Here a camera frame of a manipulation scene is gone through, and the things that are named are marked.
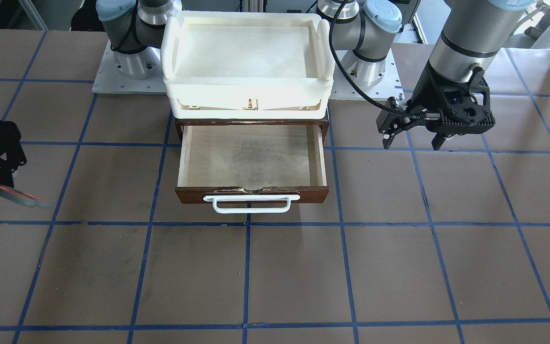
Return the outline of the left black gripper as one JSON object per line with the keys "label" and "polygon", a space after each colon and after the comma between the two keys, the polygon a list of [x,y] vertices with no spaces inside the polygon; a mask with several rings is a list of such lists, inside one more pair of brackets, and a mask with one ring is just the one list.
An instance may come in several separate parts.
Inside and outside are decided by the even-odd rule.
{"label": "left black gripper", "polygon": [[436,133],[432,139],[434,151],[441,149],[447,135],[482,134],[495,126],[484,74],[483,68],[477,65],[471,67],[469,81],[453,81],[426,64],[408,101],[408,112],[439,113],[439,119],[425,123],[429,131]]}

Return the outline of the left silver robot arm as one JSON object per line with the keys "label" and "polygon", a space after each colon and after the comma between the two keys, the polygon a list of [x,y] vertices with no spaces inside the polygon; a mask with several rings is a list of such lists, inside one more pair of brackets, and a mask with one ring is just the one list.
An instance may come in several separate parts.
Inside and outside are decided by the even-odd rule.
{"label": "left silver robot arm", "polygon": [[411,99],[385,104],[368,94],[386,72],[386,57],[403,28],[397,1],[317,0],[315,11],[329,22],[328,46],[338,70],[356,94],[381,111],[376,126],[390,148],[403,131],[422,126],[439,150],[455,135],[482,134],[495,126],[484,74],[529,0],[454,0],[450,14]]}

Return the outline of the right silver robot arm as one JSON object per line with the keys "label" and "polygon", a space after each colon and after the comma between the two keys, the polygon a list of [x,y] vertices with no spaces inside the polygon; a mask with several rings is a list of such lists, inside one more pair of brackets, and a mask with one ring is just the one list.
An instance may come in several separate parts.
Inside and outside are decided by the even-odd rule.
{"label": "right silver robot arm", "polygon": [[[149,48],[160,48],[169,17],[181,11],[179,0],[98,0],[95,10],[118,57],[121,73],[144,78],[157,61]],[[26,207],[50,208],[51,204],[14,187],[14,173],[28,159],[21,146],[21,133],[14,122],[0,120],[0,197]]]}

